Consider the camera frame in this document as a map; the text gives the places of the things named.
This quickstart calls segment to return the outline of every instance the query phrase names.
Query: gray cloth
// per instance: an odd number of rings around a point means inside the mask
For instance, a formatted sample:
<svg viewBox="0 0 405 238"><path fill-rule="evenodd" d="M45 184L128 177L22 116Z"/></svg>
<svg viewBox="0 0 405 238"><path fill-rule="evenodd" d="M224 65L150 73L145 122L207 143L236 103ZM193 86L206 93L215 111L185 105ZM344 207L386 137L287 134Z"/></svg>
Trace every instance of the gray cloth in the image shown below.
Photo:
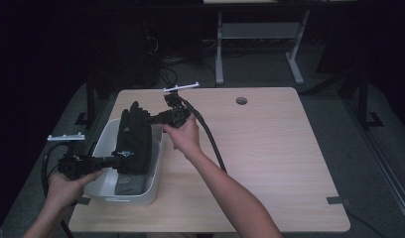
<svg viewBox="0 0 405 238"><path fill-rule="evenodd" d="M144 192L144 175L118 174L115 195L140 195Z"/></svg>

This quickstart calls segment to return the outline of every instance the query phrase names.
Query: gray floor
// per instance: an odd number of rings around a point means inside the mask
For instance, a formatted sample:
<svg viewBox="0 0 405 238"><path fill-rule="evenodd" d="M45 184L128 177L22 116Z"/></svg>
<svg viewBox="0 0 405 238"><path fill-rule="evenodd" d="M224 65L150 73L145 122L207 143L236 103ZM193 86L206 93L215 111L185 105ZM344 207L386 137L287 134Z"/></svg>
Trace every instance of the gray floor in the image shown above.
<svg viewBox="0 0 405 238"><path fill-rule="evenodd" d="M265 51L246 51L239 57L224 58L223 87L266 87L290 86L304 91L324 81L330 75L315 73L323 50L322 45L302 45L297 62L305 79L305 84L297 85L285 61L284 52L289 46L284 44ZM173 65L179 77L178 84L198 81L202 87L214 87L214 57L204 59L205 63L186 62ZM166 84L160 80L154 88L163 88ZM363 139L362 131L357 127L347 109L355 102L355 97L344 101L337 97L339 83L336 83L315 96L301 96L302 103L313 127L326 163L336 184L339 195L349 201L346 211L367 222L384 236L405 237L405 217L383 178L377 162ZM383 94L369 86L369 111L378 114L384 127L371 128L370 134L376 140L388 159L400 182L405 187L405 128L392 113ZM86 111L85 90L81 87L62 115L53 134L86 134L87 145L98 139L111 107L116 99L97 99L98 118L90 130L84 126L75 126L79 113ZM59 150L54 158L65 151ZM0 237L21 237L33 223L44 202L40 183L42 156L33 168L23 190L9 212L2 226ZM54 159L50 167L56 164ZM350 216L350 229L341 234L335 233L286 233L285 237L379 237L359 219ZM145 237L145 234L95 234L74 233L75 237ZM58 237L66 237L59 231Z"/></svg>

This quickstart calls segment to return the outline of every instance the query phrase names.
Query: white plastic bin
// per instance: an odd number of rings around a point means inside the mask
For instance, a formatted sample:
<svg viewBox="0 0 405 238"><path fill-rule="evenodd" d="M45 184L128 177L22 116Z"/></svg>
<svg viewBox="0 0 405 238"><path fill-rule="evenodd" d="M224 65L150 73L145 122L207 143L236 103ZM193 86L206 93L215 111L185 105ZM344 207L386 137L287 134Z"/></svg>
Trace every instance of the white plastic bin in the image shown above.
<svg viewBox="0 0 405 238"><path fill-rule="evenodd" d="M107 123L94 149L94 157L110 157L115 150L116 139L119 130L120 119L114 119ZM84 193L100 203L118 205L147 205L156 199L159 185L160 169L165 148L163 130L160 125L152 126L152 161L150 170L145 179L144 193L140 195L115 195L115 186L118 180L118 172L112 168L103 169L103 175L97 180L90 182Z"/></svg>

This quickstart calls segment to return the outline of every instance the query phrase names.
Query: wooden table top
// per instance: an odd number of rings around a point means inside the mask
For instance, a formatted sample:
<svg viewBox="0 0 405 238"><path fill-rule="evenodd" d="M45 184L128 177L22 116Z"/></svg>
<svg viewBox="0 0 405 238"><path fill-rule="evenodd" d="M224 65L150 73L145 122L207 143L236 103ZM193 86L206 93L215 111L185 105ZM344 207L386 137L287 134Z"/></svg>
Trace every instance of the wooden table top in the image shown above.
<svg viewBox="0 0 405 238"><path fill-rule="evenodd" d="M110 119L134 101L152 115L169 109L161 89L124 90ZM210 88L180 91L208 125L228 173L266 206L282 232L343 232L349 221L295 89ZM245 97L246 105L238 105ZM216 162L200 127L203 151ZM72 231L231 232L234 228L169 136L157 197L146 206L78 205Z"/></svg>

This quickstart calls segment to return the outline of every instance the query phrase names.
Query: person's right arm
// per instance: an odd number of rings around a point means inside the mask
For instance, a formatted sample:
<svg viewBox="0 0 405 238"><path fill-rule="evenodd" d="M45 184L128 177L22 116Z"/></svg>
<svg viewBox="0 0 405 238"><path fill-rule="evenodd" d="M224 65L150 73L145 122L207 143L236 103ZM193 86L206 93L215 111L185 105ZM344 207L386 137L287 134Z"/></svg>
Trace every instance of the person's right arm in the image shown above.
<svg viewBox="0 0 405 238"><path fill-rule="evenodd" d="M200 147L199 126L192 115L175 129L164 125L174 146L194 165L237 233L245 237L282 237L264 205L248 189L225 173Z"/></svg>

